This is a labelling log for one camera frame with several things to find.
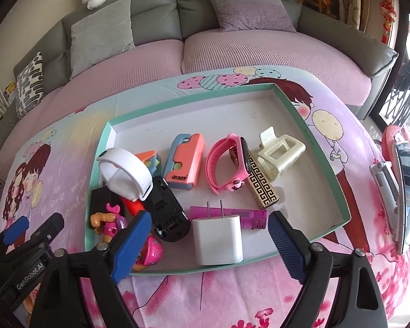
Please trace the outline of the red white tube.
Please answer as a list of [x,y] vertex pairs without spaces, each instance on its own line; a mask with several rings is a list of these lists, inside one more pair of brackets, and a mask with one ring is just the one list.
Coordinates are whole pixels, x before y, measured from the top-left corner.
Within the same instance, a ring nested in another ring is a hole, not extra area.
[[140,211],[145,210],[144,204],[141,200],[132,201],[124,197],[120,197],[120,199],[132,217],[135,217]]

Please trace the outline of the silver utility knife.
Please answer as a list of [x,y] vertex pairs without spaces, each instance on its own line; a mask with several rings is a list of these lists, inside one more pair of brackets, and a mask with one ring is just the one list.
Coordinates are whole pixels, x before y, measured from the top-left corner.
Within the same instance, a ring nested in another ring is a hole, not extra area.
[[399,224],[399,186],[392,171],[391,162],[378,162],[370,166],[370,172],[376,182],[392,233]]

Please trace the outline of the teal rimmed white tray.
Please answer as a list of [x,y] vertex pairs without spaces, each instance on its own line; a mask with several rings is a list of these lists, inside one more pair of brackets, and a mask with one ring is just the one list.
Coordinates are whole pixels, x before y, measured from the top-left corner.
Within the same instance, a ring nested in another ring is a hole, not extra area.
[[344,226],[346,198],[316,137],[284,93],[257,84],[196,93],[119,116],[103,129],[89,183],[140,201],[162,248],[146,276],[236,267],[277,254],[250,185],[254,150],[283,170],[286,217],[309,240]]

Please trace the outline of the phone in pink case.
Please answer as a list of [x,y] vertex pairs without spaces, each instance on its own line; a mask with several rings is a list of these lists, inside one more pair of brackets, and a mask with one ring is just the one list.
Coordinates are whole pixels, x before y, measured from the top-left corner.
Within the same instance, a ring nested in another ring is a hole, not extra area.
[[391,162],[399,186],[399,222],[397,227],[398,252],[410,249],[410,131],[405,127],[390,125],[381,138],[384,159]]

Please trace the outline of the magenta lighter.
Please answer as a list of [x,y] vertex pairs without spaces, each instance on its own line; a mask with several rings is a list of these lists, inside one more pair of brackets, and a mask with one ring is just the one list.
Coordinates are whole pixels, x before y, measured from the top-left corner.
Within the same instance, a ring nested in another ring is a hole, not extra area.
[[195,220],[201,218],[217,218],[224,215],[225,217],[238,215],[240,218],[241,228],[250,230],[264,230],[267,226],[268,213],[266,210],[249,210],[211,207],[191,206],[189,208],[188,219]]

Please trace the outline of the grey sofa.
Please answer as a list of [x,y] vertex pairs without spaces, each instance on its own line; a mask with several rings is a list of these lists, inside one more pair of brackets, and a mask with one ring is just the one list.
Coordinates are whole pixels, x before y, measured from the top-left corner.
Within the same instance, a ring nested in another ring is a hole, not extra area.
[[[372,87],[363,105],[356,107],[346,104],[358,118],[365,117],[397,60],[397,52],[370,35],[296,0],[281,1],[295,26],[294,33],[311,36],[341,51],[370,78]],[[210,0],[132,0],[131,13],[135,48],[151,42],[176,39],[183,42],[184,49],[185,41],[196,33],[221,31]],[[72,80],[71,26],[88,15],[85,7],[79,7],[58,20],[37,42],[26,42],[25,55],[14,66],[14,71],[21,72],[38,51],[42,52],[44,98]]]

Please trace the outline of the pink seat cover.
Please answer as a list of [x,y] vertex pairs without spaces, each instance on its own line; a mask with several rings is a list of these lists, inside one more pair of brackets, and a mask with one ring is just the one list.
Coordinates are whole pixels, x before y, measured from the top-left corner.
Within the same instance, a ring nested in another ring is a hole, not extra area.
[[22,119],[10,107],[0,121],[0,180],[6,179],[21,146],[47,126],[122,91],[181,75],[182,60],[180,40],[147,43],[84,71],[50,92]]
[[206,30],[184,43],[182,71],[276,65],[311,73],[343,103],[361,107],[371,80],[347,55],[303,33],[275,30]]

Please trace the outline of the white smart watch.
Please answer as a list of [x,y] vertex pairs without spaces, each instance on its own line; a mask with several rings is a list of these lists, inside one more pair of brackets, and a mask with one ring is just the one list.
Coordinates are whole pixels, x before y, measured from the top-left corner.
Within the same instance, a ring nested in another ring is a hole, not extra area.
[[145,201],[153,189],[152,174],[134,154],[119,147],[104,150],[96,159],[107,187],[129,201]]

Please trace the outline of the cartoon print cloth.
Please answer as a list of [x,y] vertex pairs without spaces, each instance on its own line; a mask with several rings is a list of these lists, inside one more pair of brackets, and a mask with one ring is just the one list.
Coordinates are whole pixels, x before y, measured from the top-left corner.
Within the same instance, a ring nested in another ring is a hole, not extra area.
[[[173,76],[101,99],[55,121],[21,146],[4,180],[10,184],[19,166],[28,163],[42,144],[51,147],[41,173],[45,187],[39,205],[30,209],[28,201],[23,201],[17,214],[36,221],[61,212],[66,226],[57,242],[73,252],[81,250],[83,194],[104,124],[152,104],[204,92],[203,79],[224,74],[233,87],[254,78],[293,81],[297,89],[286,93],[290,101],[310,106],[312,111],[328,111],[340,121],[344,131],[340,140],[333,142],[322,133],[316,138],[324,151],[339,153],[330,164],[347,194],[351,220],[327,235],[324,243],[341,253],[357,247],[367,251],[386,316],[393,317],[410,283],[410,253],[395,253],[381,196],[370,174],[370,166],[381,161],[381,151],[348,107],[304,70],[258,66]],[[140,327],[278,327],[295,301],[299,285],[290,278],[283,261],[274,256],[204,274],[139,276],[124,281],[120,289]]]

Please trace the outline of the black box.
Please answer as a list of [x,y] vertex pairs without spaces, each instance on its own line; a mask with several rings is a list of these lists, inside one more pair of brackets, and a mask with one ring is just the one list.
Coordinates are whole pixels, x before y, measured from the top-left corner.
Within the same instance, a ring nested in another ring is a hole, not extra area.
[[125,215],[125,207],[120,200],[120,197],[113,193],[107,186],[99,187],[91,192],[89,201],[89,214],[90,218],[92,215],[100,213],[108,213],[106,205],[110,207],[119,206],[118,214]]

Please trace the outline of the gold patterned lighter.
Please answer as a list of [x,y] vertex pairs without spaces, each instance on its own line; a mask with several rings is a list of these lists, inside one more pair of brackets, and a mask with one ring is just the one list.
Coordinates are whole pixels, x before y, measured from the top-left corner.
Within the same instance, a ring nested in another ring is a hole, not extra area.
[[279,196],[250,150],[248,151],[248,155],[251,172],[249,177],[244,180],[243,187],[250,191],[258,208],[265,210],[277,204]]

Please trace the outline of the white charger plug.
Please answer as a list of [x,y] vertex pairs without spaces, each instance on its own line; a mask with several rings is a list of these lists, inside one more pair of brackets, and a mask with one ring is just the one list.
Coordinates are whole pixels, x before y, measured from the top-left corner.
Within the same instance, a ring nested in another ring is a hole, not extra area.
[[244,260],[239,215],[225,215],[222,202],[219,215],[212,216],[206,203],[206,215],[192,220],[195,257],[201,266],[240,263]]

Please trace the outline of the pink seat cover left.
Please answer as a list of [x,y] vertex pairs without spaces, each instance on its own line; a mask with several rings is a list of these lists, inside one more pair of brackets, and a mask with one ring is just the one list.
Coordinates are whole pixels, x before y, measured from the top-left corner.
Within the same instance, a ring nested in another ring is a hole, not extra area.
[[147,43],[84,71],[50,92],[22,119],[10,107],[0,121],[0,180],[6,179],[21,146],[47,126],[122,91],[181,75],[182,60],[180,40]]

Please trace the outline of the pink puppy toy figure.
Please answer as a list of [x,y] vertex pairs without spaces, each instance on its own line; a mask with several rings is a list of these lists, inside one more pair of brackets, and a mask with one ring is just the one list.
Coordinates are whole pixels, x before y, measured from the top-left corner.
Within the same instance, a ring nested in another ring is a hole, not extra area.
[[[90,227],[102,235],[103,242],[109,243],[120,230],[127,227],[127,219],[121,215],[121,206],[106,203],[106,210],[95,212],[89,217]],[[144,242],[140,254],[135,261],[132,271],[141,272],[157,264],[163,257],[163,248],[153,233],[150,233]]]

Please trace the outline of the black toy car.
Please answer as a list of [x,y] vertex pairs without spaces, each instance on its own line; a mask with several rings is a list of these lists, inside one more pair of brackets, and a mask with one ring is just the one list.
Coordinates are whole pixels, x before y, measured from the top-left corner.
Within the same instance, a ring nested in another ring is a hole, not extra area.
[[152,184],[144,207],[152,216],[153,233],[165,242],[179,241],[188,234],[191,222],[165,178],[157,175],[152,179]]

